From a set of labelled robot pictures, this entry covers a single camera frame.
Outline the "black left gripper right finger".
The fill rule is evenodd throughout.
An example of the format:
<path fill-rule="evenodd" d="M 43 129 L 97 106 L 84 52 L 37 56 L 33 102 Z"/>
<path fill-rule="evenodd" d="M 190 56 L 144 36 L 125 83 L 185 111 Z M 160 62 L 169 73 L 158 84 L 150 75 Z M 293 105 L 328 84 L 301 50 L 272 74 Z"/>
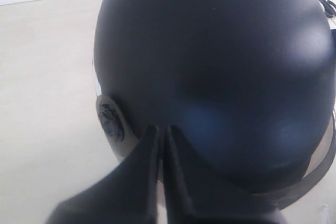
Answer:
<path fill-rule="evenodd" d="M 176 126 L 165 132 L 164 190 L 168 223 L 286 223 L 275 206 L 213 172 Z"/>

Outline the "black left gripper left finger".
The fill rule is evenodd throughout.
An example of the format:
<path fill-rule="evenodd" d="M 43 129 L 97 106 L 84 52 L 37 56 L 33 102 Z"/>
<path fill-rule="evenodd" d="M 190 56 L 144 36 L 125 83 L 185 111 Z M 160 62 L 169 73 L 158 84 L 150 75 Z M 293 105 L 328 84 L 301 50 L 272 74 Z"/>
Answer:
<path fill-rule="evenodd" d="M 47 223 L 156 223 L 160 133 L 145 130 L 134 150 L 104 179 L 55 208 Z"/>

